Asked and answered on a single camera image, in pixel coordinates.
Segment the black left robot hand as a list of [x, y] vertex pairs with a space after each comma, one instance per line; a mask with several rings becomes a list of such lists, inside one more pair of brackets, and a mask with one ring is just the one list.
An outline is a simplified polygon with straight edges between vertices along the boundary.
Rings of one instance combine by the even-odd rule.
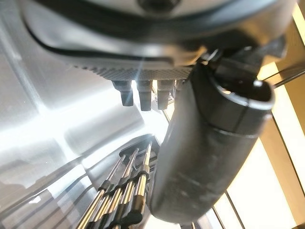
[[20, 0], [31, 37], [74, 66], [110, 80], [124, 106], [132, 81], [141, 109], [177, 85], [161, 144], [150, 212], [173, 223], [206, 213], [247, 159], [275, 103], [257, 78], [285, 55], [294, 0]]

